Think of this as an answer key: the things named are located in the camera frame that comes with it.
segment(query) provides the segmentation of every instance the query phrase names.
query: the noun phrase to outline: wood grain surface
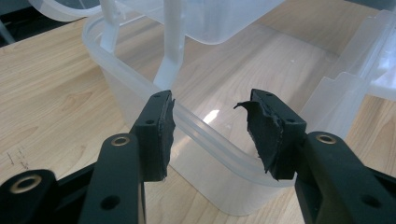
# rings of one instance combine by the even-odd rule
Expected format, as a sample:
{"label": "wood grain surface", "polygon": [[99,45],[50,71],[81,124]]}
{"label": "wood grain surface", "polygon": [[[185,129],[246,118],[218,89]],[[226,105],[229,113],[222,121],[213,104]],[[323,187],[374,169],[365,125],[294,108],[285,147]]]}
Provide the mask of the wood grain surface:
{"label": "wood grain surface", "polygon": [[[341,0],[289,0],[224,44],[205,46],[188,38],[178,80],[186,84],[175,89],[178,100],[202,117],[213,104],[222,108],[219,102],[230,95],[232,102],[246,99],[246,91],[233,90],[257,84],[299,110],[304,100],[296,100],[293,92],[315,86],[319,79],[314,74],[326,71],[363,18],[376,12]],[[0,49],[0,183],[25,170],[51,169],[58,178],[71,174],[97,159],[107,137],[128,131],[100,67],[81,42],[84,22]],[[134,29],[150,35],[139,33],[139,41],[132,43],[121,33],[116,52],[153,78],[163,52],[162,28],[142,22],[141,29]],[[131,46],[133,53],[126,48]],[[252,74],[248,82],[241,79],[245,73]],[[198,89],[202,78],[215,84]],[[216,89],[217,83],[225,88]],[[195,104],[203,101],[203,92],[215,100]],[[310,93],[299,94],[305,99]],[[226,115],[224,120],[246,125]],[[246,138],[217,129],[246,146]],[[396,176],[396,103],[366,96],[346,141],[366,165]],[[148,223],[304,223],[294,189],[283,189],[249,216],[233,217],[171,167],[166,181],[146,188]]]}

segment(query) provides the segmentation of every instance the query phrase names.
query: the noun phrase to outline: wooden table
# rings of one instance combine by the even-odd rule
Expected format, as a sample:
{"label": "wooden table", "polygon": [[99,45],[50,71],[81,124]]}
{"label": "wooden table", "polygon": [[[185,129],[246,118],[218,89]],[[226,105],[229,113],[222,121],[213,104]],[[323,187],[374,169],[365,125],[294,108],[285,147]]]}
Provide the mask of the wooden table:
{"label": "wooden table", "polygon": [[[253,25],[336,57],[363,18],[376,12],[341,0],[289,0]],[[100,67],[81,42],[84,22],[0,49],[1,183],[33,169],[69,175],[96,161],[107,137],[128,131]],[[189,55],[205,51],[191,42],[188,64],[194,61]],[[346,141],[367,166],[396,176],[396,103],[367,96]],[[166,181],[146,188],[148,223],[303,223],[294,189],[284,189],[249,216],[232,217],[171,167]]]}

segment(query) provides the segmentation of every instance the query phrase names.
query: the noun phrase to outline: clear plastic container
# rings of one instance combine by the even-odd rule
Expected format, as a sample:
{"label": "clear plastic container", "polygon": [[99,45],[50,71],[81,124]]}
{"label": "clear plastic container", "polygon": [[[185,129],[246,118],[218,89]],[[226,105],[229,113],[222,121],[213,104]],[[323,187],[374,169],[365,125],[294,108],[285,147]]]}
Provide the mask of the clear plastic container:
{"label": "clear plastic container", "polygon": [[101,11],[99,0],[28,0],[41,14],[56,21],[76,21]]}
{"label": "clear plastic container", "polygon": [[[135,12],[123,11],[119,18],[109,18],[108,12],[89,18],[83,41],[132,125],[150,95],[161,90],[153,84],[158,76],[153,70],[161,69],[167,51],[163,26]],[[195,52],[185,56],[172,82],[177,129],[171,165],[225,213],[243,216],[261,208],[293,180],[278,182],[264,172],[246,131],[247,114],[233,107],[248,100],[252,88],[271,91],[305,116],[309,131],[324,127],[343,135],[378,76],[379,55],[389,46],[395,21],[388,12],[367,19],[338,61],[324,49],[255,23],[217,46],[187,39],[186,49]],[[258,70],[262,74],[253,74]],[[321,102],[328,102],[332,113],[318,114]],[[343,122],[329,128],[323,117]]]}

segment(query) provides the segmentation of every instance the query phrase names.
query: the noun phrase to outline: transparent plastic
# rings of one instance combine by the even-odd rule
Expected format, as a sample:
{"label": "transparent plastic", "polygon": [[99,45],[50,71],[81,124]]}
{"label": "transparent plastic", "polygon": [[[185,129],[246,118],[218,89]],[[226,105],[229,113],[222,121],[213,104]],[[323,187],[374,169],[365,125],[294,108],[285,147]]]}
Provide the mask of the transparent plastic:
{"label": "transparent plastic", "polygon": [[[174,11],[177,16],[182,15],[176,7]],[[141,61],[149,60],[160,67],[163,55],[177,48],[143,45],[146,41],[163,42],[163,26],[158,22],[134,12],[113,15],[119,16],[107,18],[106,15],[96,15],[89,18],[84,26],[83,41],[92,58],[102,67],[126,123],[132,125],[150,95],[163,89],[153,84],[156,76],[150,70],[152,66],[141,66]],[[104,31],[111,32],[106,27],[113,21],[120,24],[115,29],[117,33],[104,34]],[[174,109],[177,129],[171,165],[221,211],[235,216],[256,211],[281,188],[292,186],[293,181],[277,182],[263,171],[262,162],[246,131],[246,113],[233,110],[233,107],[238,102],[246,101],[250,90],[256,88],[273,92],[296,111],[305,105],[302,115],[315,112],[309,108],[317,110],[321,106],[315,104],[327,102],[326,106],[337,108],[325,114],[327,121],[344,119],[346,123],[351,122],[353,113],[344,116],[338,111],[345,112],[350,107],[347,102],[354,102],[359,107],[372,79],[372,71],[377,69],[378,55],[394,29],[394,22],[394,15],[388,12],[367,19],[336,63],[329,63],[332,56],[323,49],[258,24],[250,25],[237,34],[237,38],[221,45],[201,46],[185,59],[178,76],[172,77],[172,92],[177,99]],[[364,41],[364,46],[355,43],[356,40]],[[198,44],[190,39],[186,41],[186,46]],[[276,58],[274,50],[280,52]],[[261,76],[250,75],[252,65],[245,58],[261,60],[262,69],[253,69],[262,70]],[[326,77],[307,68],[313,69],[325,63],[328,65],[324,67],[332,65],[329,73],[323,73],[327,74]],[[222,71],[221,76],[218,76],[218,69]],[[304,73],[305,79],[318,82],[315,85],[302,82],[297,78],[299,73]],[[334,79],[335,82],[342,80],[340,83],[344,86],[332,85]],[[328,100],[328,93],[338,93],[340,88],[351,94],[334,94],[331,96],[333,100]],[[340,104],[338,100],[342,97],[348,101]],[[308,124],[318,127],[318,123],[324,122],[320,119],[324,114],[311,114],[305,118]],[[332,130],[340,135],[345,131],[344,123],[338,124],[342,127]],[[325,129],[322,131],[329,131],[328,124],[323,127]]]}
{"label": "transparent plastic", "polygon": [[99,0],[28,0],[41,14],[56,21],[76,21],[101,11]]}

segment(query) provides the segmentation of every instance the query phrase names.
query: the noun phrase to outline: screw hole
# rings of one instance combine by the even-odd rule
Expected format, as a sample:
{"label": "screw hole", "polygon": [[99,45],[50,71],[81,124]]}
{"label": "screw hole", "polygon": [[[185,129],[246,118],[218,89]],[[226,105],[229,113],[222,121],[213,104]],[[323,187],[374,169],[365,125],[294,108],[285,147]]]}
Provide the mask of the screw hole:
{"label": "screw hole", "polygon": [[363,196],[361,196],[361,201],[374,208],[381,207],[381,202],[377,198],[368,194],[364,194]]}
{"label": "screw hole", "polygon": [[17,182],[15,182],[9,191],[11,191],[14,194],[20,194],[24,193],[26,191],[29,191],[31,189],[34,189],[37,187],[37,185],[40,184],[42,178],[40,175],[28,175],[25,176],[21,179],[19,179]]}
{"label": "screw hole", "polygon": [[319,134],[317,135],[317,139],[319,140],[319,142],[322,142],[324,144],[335,144],[337,142],[337,140],[335,140],[335,138],[326,135],[326,134]]}
{"label": "screw hole", "polygon": [[120,197],[116,195],[111,195],[102,200],[100,203],[102,209],[112,210],[120,203]]}
{"label": "screw hole", "polygon": [[115,146],[115,147],[121,147],[124,146],[126,144],[128,144],[130,141],[130,139],[128,137],[116,137],[113,139],[113,141],[111,141],[111,145]]}

